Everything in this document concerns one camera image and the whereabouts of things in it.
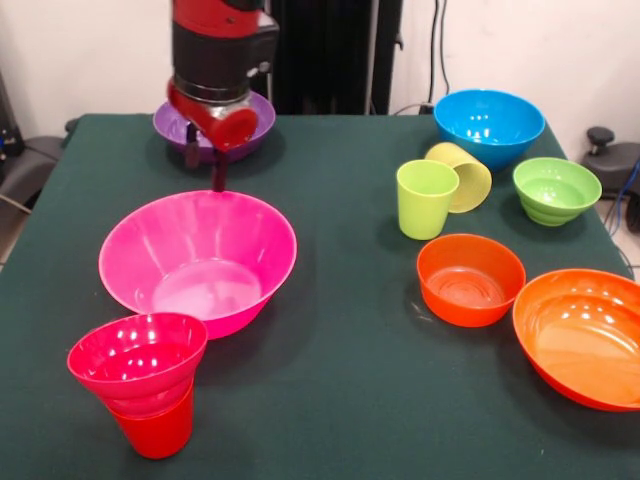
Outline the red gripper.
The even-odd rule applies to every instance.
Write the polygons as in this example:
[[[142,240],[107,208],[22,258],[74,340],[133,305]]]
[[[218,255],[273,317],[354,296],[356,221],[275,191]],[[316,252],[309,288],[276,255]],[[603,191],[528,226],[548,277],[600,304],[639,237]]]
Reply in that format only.
[[[169,103],[186,120],[185,165],[195,169],[199,165],[198,134],[204,136],[213,150],[212,189],[222,193],[226,188],[228,154],[245,145],[255,133],[258,115],[251,108],[250,93],[238,99],[213,101],[199,99],[185,93],[171,79],[167,86]]]

